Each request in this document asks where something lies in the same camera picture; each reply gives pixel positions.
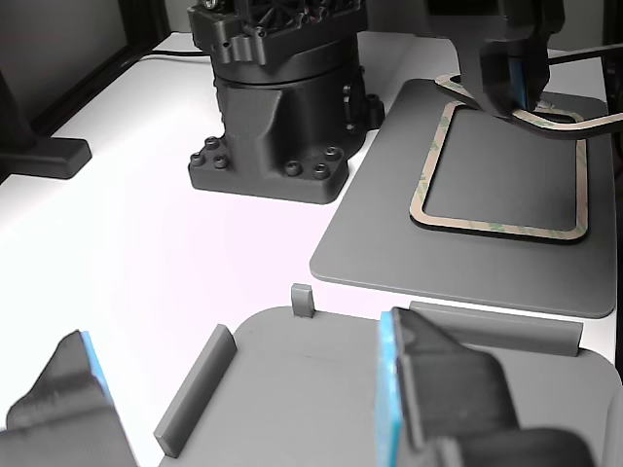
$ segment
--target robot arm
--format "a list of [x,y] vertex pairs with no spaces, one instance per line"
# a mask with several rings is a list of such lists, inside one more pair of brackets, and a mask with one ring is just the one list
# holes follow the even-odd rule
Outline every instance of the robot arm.
[[459,77],[437,84],[467,105],[554,139],[584,139],[623,128],[623,115],[552,122],[536,114],[552,64],[617,54],[621,46],[550,58],[548,42],[565,24],[563,0],[419,0],[429,32],[457,49]]

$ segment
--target rectangular gasket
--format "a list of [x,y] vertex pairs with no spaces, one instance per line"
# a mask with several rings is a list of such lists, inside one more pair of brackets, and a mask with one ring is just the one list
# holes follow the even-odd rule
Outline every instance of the rectangular gasket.
[[[430,146],[428,157],[421,172],[420,182],[411,202],[411,217],[419,225],[436,229],[448,229],[464,231],[469,234],[494,234],[518,236],[526,239],[541,239],[553,241],[577,241],[588,232],[588,168],[587,168],[587,145],[586,140],[578,140],[575,156],[576,178],[576,208],[575,227],[570,231],[556,231],[529,226],[513,226],[494,222],[474,221],[466,219],[453,219],[446,217],[431,216],[424,212],[426,198],[433,184],[435,170],[444,149],[444,143],[450,132],[452,119],[456,110],[460,107],[471,108],[466,104],[455,101],[446,105],[437,127],[437,132]],[[568,116],[576,122],[583,119],[574,112],[559,109],[538,109],[539,113]]]

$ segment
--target cable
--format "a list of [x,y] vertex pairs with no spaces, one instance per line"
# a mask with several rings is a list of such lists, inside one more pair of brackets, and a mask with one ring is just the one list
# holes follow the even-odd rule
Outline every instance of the cable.
[[177,51],[150,51],[146,54],[141,54],[126,60],[122,65],[122,70],[126,71],[127,68],[130,68],[135,63],[138,63],[140,60],[145,58],[146,56],[175,56],[175,57],[192,57],[192,56],[209,56],[208,54],[201,51],[185,51],[185,52],[177,52]]
[[164,55],[164,56],[207,56],[205,52],[176,52],[176,51],[151,51],[143,56]]

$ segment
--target gray fixture plate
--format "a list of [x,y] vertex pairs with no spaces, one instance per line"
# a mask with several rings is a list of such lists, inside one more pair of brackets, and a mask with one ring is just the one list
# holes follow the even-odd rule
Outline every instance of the gray fixture plate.
[[[601,101],[545,94],[584,119]],[[588,141],[589,232],[574,244],[423,229],[409,206],[445,105],[407,82],[345,193],[310,267],[334,283],[584,318],[616,304],[611,143]],[[456,114],[426,212],[564,229],[574,222],[575,143],[532,135],[473,110]]]
[[[169,408],[173,418],[191,416],[192,433],[160,467],[375,467],[377,328],[375,320],[273,308],[236,330],[233,359],[213,345],[231,338],[217,329]],[[596,465],[620,465],[623,387],[602,356],[477,348],[501,362],[522,427],[571,430]],[[221,363],[229,368],[219,383],[208,375]],[[209,382],[218,387],[205,404],[194,388]]]

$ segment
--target white table surface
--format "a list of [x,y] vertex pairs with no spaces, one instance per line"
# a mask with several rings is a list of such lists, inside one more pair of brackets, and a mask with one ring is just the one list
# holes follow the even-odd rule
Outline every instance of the white table surface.
[[[387,107],[405,80],[458,71],[446,41],[364,33],[360,44],[368,91]],[[191,50],[192,38],[174,34],[161,48]],[[604,100],[599,60],[554,67],[549,90]],[[148,58],[58,132],[91,144],[74,179],[0,186],[0,412],[63,336],[88,330],[137,460],[152,467],[162,458],[152,432],[218,323],[233,331],[288,305],[294,282],[313,287],[318,309],[377,318],[409,305],[414,297],[312,278],[309,259],[339,201],[194,190],[189,157],[221,132],[207,59]],[[351,178],[373,138],[350,161]],[[578,321],[581,345],[613,361],[616,313]]]

